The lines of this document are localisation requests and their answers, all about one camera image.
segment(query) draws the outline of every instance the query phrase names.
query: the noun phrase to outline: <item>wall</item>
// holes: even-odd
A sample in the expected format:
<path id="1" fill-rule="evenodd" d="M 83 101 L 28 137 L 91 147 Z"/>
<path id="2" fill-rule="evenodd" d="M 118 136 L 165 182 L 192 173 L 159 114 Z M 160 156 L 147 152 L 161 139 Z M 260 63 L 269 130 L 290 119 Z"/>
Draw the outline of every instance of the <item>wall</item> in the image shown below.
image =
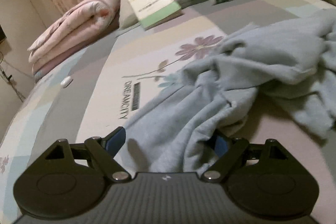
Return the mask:
<path id="1" fill-rule="evenodd" d="M 7 36 L 0 44 L 6 61 L 1 67 L 13 75 L 24 96 L 34 87 L 27 48 L 59 17 L 51 0 L 0 0 L 0 25 Z M 0 78 L 0 141 L 20 105 L 14 90 Z"/>

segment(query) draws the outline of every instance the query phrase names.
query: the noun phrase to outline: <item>ribbed gray surface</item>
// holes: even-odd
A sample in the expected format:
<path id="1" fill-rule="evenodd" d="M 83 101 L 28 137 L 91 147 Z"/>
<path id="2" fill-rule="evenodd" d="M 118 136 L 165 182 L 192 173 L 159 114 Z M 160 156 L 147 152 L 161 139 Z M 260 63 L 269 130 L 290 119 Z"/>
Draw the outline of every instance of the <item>ribbed gray surface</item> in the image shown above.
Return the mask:
<path id="1" fill-rule="evenodd" d="M 226 196 L 220 185 L 201 182 L 196 174 L 138 174 L 111 187 L 89 212 L 62 221 L 24 216 L 17 224 L 316 224 L 310 217 L 268 221 L 248 215 Z"/>

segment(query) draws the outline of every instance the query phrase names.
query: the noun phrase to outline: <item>black device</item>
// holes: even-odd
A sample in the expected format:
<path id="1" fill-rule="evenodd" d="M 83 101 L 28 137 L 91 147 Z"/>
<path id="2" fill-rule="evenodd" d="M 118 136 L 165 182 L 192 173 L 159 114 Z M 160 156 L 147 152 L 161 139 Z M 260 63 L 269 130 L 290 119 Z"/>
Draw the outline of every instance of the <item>black device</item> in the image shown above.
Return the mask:
<path id="1" fill-rule="evenodd" d="M 15 182 L 23 213 L 15 223 L 316 223 L 310 213 L 318 184 L 276 140 L 261 145 L 233 139 L 201 177 L 138 173 L 132 179 L 113 160 L 125 139 L 119 127 L 82 144 L 52 144 Z M 248 160 L 259 161 L 246 165 Z"/>
<path id="2" fill-rule="evenodd" d="M 3 29 L 1 28 L 1 25 L 0 25 L 0 44 L 1 44 L 1 42 L 3 42 L 6 38 L 7 38 L 7 37 L 6 37 L 6 35 L 5 35 L 4 31 L 3 31 Z"/>

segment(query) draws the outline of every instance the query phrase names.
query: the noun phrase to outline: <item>pink blanket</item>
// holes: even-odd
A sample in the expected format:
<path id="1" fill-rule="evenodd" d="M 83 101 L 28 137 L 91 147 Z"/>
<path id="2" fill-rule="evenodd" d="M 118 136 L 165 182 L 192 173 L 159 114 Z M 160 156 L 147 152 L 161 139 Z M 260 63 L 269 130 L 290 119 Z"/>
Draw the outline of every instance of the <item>pink blanket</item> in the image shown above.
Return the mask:
<path id="1" fill-rule="evenodd" d="M 53 68 L 58 66 L 64 60 L 68 59 L 74 53 L 80 51 L 82 48 L 103 38 L 104 36 L 118 29 L 118 27 L 119 27 L 119 14 L 115 16 L 112 23 L 98 36 L 92 37 L 81 43 L 78 43 L 74 47 L 69 48 L 68 50 L 64 51 L 61 54 L 59 54 L 59 50 L 56 47 L 52 48 L 50 52 L 48 52 L 48 54 L 46 54 L 41 59 L 39 59 L 36 63 L 33 64 L 33 75 L 34 75 L 35 82 L 37 83 L 42 77 L 48 74 Z"/>
<path id="2" fill-rule="evenodd" d="M 120 0 L 83 0 L 28 48 L 29 62 L 41 60 L 39 66 L 43 66 L 77 44 L 98 36 L 111 24 L 119 7 Z"/>

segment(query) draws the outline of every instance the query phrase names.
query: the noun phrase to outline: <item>cable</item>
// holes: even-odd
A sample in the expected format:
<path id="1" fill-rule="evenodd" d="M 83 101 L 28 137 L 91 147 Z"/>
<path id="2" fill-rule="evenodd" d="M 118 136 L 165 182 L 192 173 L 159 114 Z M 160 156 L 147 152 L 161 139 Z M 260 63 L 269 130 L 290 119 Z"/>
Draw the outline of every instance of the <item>cable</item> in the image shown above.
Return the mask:
<path id="1" fill-rule="evenodd" d="M 4 61 L 4 55 L 3 55 L 3 53 L 0 52 L 0 54 L 1 54 L 0 65 L 1 65 L 2 62 L 6 63 L 6 64 L 8 65 L 8 63 L 7 63 L 6 61 Z M 3 78 L 4 81 L 7 80 L 6 83 L 7 83 L 7 84 L 10 84 L 10 86 L 12 87 L 12 89 L 14 90 L 14 92 L 16 93 L 17 97 L 20 99 L 21 102 L 23 102 L 23 101 L 26 99 L 26 97 L 25 97 L 21 92 L 19 92 L 19 91 L 17 90 L 16 86 L 13 84 L 13 82 L 12 82 L 12 81 L 14 81 L 13 76 L 12 76 L 12 75 L 7 76 L 7 74 L 6 74 L 5 71 L 2 69 L 1 66 L 0 66 L 0 72 L 1 72 L 1 74 L 2 74 L 2 76 L 3 76 L 3 77 L 1 77 L 1 78 Z"/>
<path id="2" fill-rule="evenodd" d="M 6 63 L 8 66 L 10 66 L 12 69 L 18 71 L 19 73 L 21 73 L 21 74 L 23 74 L 23 75 L 25 75 L 25 76 L 27 76 L 27 77 L 29 77 L 31 79 L 34 79 L 34 77 L 32 77 L 31 75 L 29 75 L 29 74 L 27 74 L 27 73 L 25 73 L 25 72 L 23 72 L 23 71 L 15 68 L 11 63 L 8 63 L 5 59 L 2 62 Z"/>
<path id="3" fill-rule="evenodd" d="M 12 81 L 14 80 L 12 75 L 7 76 L 5 71 L 0 67 L 0 72 L 2 73 L 3 77 L 7 80 L 7 84 L 10 84 L 10 86 L 12 87 L 12 89 L 15 91 L 17 97 L 20 99 L 21 102 L 24 102 L 24 100 L 26 99 L 26 97 L 17 90 L 16 86 L 12 83 Z"/>

